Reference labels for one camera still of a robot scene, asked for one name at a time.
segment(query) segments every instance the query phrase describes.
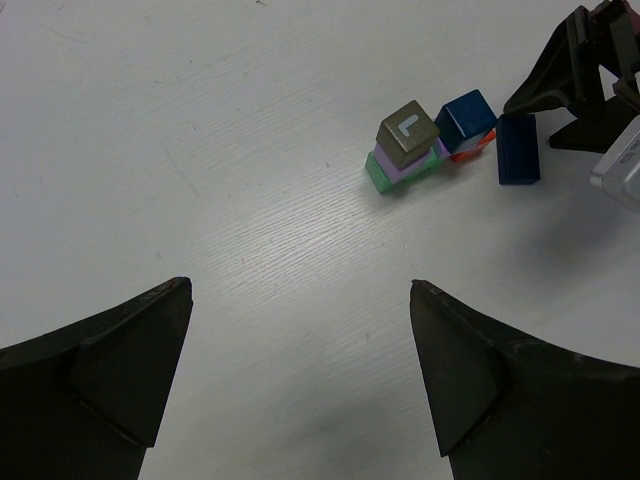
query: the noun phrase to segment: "cube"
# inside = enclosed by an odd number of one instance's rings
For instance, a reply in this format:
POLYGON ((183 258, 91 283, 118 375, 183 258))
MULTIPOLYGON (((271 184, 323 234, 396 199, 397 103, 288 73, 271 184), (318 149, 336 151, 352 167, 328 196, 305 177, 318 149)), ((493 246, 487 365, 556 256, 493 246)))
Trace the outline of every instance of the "cube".
POLYGON ((495 114, 479 90, 447 103, 435 121, 440 139, 452 155, 474 149, 496 122, 495 114))
POLYGON ((475 158, 478 155, 480 155, 482 153, 482 150, 484 150, 495 139, 496 139, 496 131, 491 130, 489 134, 486 137, 484 137, 480 141, 480 143, 476 145, 474 149, 452 155, 451 161, 453 163, 462 163, 462 162, 466 162, 467 160, 471 160, 472 158, 475 158))
POLYGON ((376 159, 376 163, 393 185, 412 177, 414 174, 437 168, 444 161, 444 158, 439 158, 436 155, 433 148, 402 170, 396 168, 395 164, 389 158, 389 155, 387 155, 380 145, 376 145, 376 148, 373 150, 373 156, 376 159))
POLYGON ((540 180, 536 117, 503 115, 497 130, 500 185, 531 185, 540 180))
POLYGON ((367 170, 369 177, 371 177, 371 181, 376 187, 376 190, 378 190, 378 193, 386 193, 391 190, 393 186, 398 185, 399 183, 410 182, 419 177, 427 170, 431 170, 440 166, 445 160, 444 157, 438 157, 436 155, 435 149, 431 149, 431 151, 428 152, 427 155, 424 155, 422 158, 418 159, 415 162, 418 165, 417 168, 412 168, 408 174, 405 174, 405 172, 402 171, 402 178, 395 178, 396 182, 392 182, 391 179, 387 176, 385 170, 378 164, 378 161, 376 160, 376 151, 378 152, 379 156, 381 156, 380 152, 384 151, 380 148, 379 145, 376 145, 376 149, 377 150, 369 153, 367 162, 365 163, 365 169, 367 170))
POLYGON ((376 142, 398 170, 425 155, 440 130, 415 100, 391 114, 380 124, 376 142))

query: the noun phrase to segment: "red block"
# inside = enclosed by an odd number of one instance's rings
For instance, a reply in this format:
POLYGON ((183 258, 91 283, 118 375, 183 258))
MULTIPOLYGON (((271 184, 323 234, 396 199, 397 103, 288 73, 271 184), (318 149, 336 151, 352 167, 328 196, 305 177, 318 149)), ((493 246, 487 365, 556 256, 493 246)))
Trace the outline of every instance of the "red block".
POLYGON ((484 150, 485 147, 489 145, 491 142, 493 142, 495 139, 496 139, 496 131, 491 130, 487 134, 487 136, 484 137, 482 140, 480 140, 480 143, 478 143, 478 145, 476 145, 473 149, 467 150, 466 152, 458 153, 456 155, 451 155, 451 161, 453 163, 462 163, 462 162, 466 162, 467 160, 471 160, 477 157, 478 155, 480 155, 480 153, 482 153, 482 150, 484 150))

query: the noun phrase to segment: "white wood grain surface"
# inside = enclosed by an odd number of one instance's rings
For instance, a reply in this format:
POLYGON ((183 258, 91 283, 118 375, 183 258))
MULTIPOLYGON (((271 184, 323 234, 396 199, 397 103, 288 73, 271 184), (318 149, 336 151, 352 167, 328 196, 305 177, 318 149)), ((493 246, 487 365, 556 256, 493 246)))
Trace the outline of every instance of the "white wood grain surface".
MULTIPOLYGON (((479 88, 500 112, 573 0, 7 0, 0 346, 174 275, 191 327, 141 478, 450 479, 409 321, 422 278, 640 365, 640 218, 551 151, 495 147, 380 197, 380 121, 479 88)), ((592 7, 595 2, 588 2, 592 7)))

